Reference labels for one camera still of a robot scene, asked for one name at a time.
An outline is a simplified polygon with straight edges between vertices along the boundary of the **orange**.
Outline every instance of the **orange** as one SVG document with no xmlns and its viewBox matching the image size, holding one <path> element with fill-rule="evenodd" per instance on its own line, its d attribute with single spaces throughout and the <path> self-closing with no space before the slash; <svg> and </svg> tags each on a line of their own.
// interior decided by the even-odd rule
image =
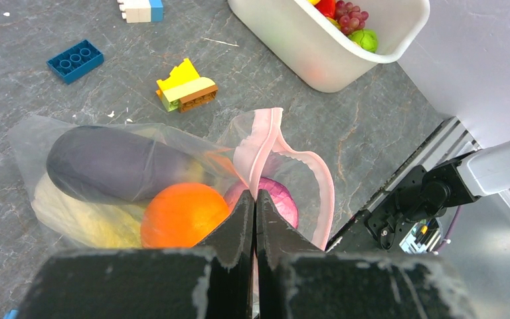
<svg viewBox="0 0 510 319">
<path fill-rule="evenodd" d="M 145 210 L 141 244 L 145 248 L 190 248 L 229 214 L 224 198 L 209 186 L 200 183 L 169 186 Z"/>
</svg>

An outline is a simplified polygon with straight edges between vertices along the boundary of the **blue object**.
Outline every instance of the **blue object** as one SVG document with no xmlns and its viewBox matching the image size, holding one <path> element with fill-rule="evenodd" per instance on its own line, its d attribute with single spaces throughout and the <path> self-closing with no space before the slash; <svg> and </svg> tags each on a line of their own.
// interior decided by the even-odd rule
<svg viewBox="0 0 510 319">
<path fill-rule="evenodd" d="M 161 22 L 163 20 L 163 3 L 161 0 L 149 0 L 151 6 L 151 22 Z"/>
<path fill-rule="evenodd" d="M 63 82 L 70 84 L 103 62 L 104 56 L 102 53 L 91 42 L 83 40 L 76 46 L 50 59 L 48 66 Z"/>
<path fill-rule="evenodd" d="M 18 310 L 11 310 L 5 315 L 3 319 L 15 319 L 18 314 L 19 314 Z"/>
</svg>

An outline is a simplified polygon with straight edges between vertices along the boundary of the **plastic bag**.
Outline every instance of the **plastic bag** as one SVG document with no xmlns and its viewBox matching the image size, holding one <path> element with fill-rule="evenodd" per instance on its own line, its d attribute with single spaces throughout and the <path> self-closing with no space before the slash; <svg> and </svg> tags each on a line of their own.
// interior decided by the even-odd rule
<svg viewBox="0 0 510 319">
<path fill-rule="evenodd" d="M 281 119 L 281 108 L 247 112 L 208 142 L 164 124 L 77 127 L 33 116 L 11 128 L 8 139 L 32 208 L 53 230 L 56 248 L 141 247 L 143 212 L 164 187 L 196 181 L 224 195 L 241 182 L 255 197 L 267 177 L 289 189 L 298 231 L 324 249 L 333 180 L 318 155 L 287 145 Z"/>
</svg>

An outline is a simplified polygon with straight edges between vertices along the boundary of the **cable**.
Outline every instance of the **cable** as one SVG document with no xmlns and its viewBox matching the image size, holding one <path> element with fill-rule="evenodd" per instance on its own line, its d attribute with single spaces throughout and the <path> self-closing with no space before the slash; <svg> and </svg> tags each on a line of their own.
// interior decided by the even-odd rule
<svg viewBox="0 0 510 319">
<path fill-rule="evenodd" d="M 445 234 L 445 238 L 443 238 L 441 245 L 439 245 L 437 248 L 433 249 L 433 252 L 435 255 L 438 255 L 443 247 L 445 247 L 447 244 L 450 244 L 450 235 L 452 234 L 452 231 L 454 229 L 454 226 L 456 225 L 456 221 L 458 220 L 458 217 L 460 216 L 461 211 L 462 211 L 462 205 L 457 207 L 456 214 L 454 214 L 454 217 L 452 217 L 452 221 L 450 222 L 449 229 L 447 230 L 447 233 Z"/>
</svg>

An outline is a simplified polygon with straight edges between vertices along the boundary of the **red pepper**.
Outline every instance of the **red pepper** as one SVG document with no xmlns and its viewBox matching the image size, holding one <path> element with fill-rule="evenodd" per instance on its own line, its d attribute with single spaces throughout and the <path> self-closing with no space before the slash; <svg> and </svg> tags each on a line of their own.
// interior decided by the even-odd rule
<svg viewBox="0 0 510 319">
<path fill-rule="evenodd" d="M 314 7 L 322 15 L 335 19 L 335 0 L 320 0 Z"/>
</svg>

